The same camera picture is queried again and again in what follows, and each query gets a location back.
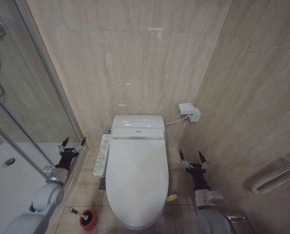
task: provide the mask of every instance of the toilet seat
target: toilet seat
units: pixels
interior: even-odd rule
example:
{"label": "toilet seat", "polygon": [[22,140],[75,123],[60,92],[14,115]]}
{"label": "toilet seat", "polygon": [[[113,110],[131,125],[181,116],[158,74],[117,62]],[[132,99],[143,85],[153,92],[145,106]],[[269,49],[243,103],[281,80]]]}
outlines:
{"label": "toilet seat", "polygon": [[156,221],[166,203],[168,181],[164,139],[112,139],[106,194],[124,227],[142,230]]}

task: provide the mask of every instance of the floor tile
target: floor tile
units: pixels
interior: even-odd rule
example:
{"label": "floor tile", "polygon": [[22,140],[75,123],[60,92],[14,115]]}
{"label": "floor tile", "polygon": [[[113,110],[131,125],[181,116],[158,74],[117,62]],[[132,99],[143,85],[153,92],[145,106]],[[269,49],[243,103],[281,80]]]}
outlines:
{"label": "floor tile", "polygon": [[103,195],[102,206],[109,206],[106,190],[105,190],[104,195]]}
{"label": "floor tile", "polygon": [[63,208],[58,214],[50,218],[45,234],[55,234],[55,231],[61,219],[62,213],[63,213]]}
{"label": "floor tile", "polygon": [[179,154],[176,148],[166,150],[166,158],[168,160],[169,170],[182,170],[179,165]]}
{"label": "floor tile", "polygon": [[168,194],[176,194],[178,198],[172,201],[172,205],[192,205],[192,187],[186,172],[183,170],[169,170],[169,191]]}
{"label": "floor tile", "polygon": [[[100,207],[99,206],[81,206],[81,207],[73,207],[74,209],[78,210],[79,212],[83,212],[86,209],[93,209],[96,212],[96,215],[99,216]],[[92,234],[96,232],[95,227],[92,231],[87,232],[85,231],[79,224],[79,217],[69,211],[69,207],[65,207],[62,218],[59,222],[58,228],[55,234]]]}
{"label": "floor tile", "polygon": [[99,149],[90,149],[87,152],[82,170],[93,170]]}
{"label": "floor tile", "polygon": [[171,206],[166,206],[155,224],[143,231],[131,231],[120,226],[109,206],[101,207],[97,234],[175,234]]}
{"label": "floor tile", "polygon": [[193,206],[172,206],[178,234],[197,234],[197,216]]}
{"label": "floor tile", "polygon": [[68,206],[100,206],[104,190],[99,190],[100,178],[93,176],[93,171],[81,171],[78,183],[71,197]]}

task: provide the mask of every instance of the plunger handle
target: plunger handle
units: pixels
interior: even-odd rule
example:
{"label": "plunger handle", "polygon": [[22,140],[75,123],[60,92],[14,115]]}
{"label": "plunger handle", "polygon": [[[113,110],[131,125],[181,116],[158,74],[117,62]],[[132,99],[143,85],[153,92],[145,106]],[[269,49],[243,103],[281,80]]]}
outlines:
{"label": "plunger handle", "polygon": [[80,213],[79,211],[75,210],[73,207],[69,207],[69,210],[71,213],[74,213],[78,216],[80,216],[81,218],[83,218],[84,220],[87,220],[88,216],[87,215],[83,215],[82,213]]}

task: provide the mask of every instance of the floor drain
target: floor drain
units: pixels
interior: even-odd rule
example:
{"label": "floor drain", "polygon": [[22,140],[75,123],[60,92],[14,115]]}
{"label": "floor drain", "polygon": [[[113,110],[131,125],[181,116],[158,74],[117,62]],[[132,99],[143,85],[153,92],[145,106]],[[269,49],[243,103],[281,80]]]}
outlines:
{"label": "floor drain", "polygon": [[106,178],[101,178],[99,190],[106,189]]}
{"label": "floor drain", "polygon": [[4,162],[4,167],[8,167],[10,165],[12,165],[13,163],[15,162],[15,159],[12,157],[12,158],[9,158],[7,159],[5,162]]}

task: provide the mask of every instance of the red plunger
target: red plunger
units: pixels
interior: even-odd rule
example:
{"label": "red plunger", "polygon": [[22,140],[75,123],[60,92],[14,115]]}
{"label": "red plunger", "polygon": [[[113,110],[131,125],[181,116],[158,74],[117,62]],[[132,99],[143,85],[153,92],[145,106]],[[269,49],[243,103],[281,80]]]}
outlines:
{"label": "red plunger", "polygon": [[81,214],[73,207],[70,207],[69,209],[72,213],[80,216],[79,222],[85,231],[89,232],[95,228],[97,224],[97,215],[94,210],[87,209]]}

